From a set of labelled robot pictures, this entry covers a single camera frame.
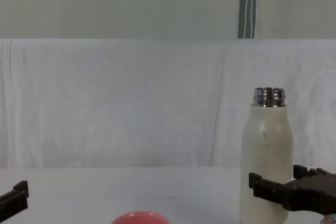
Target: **table surface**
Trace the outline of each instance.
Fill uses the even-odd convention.
[[[0,194],[28,180],[29,208],[5,223],[110,224],[150,210],[173,224],[237,224],[239,169],[67,168],[0,170]],[[321,215],[291,212],[290,224],[318,224]]]

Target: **white curtain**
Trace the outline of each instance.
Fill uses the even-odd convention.
[[[336,38],[336,0],[257,0],[255,38]]]
[[[254,87],[336,163],[335,40],[2,40],[1,167],[238,166]]]

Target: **metal bottle neck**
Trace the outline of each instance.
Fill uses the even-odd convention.
[[[281,88],[256,88],[253,105],[260,107],[285,107],[285,91]]]

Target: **water bottle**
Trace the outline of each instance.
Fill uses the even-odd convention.
[[[241,224],[283,224],[288,211],[282,205],[253,196],[248,174],[287,183],[291,180],[293,136],[287,118],[285,92],[256,88],[250,116],[243,130],[240,174]]]

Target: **pink ball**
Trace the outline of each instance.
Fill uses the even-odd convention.
[[[122,215],[112,224],[171,224],[170,221],[157,212],[137,211]]]

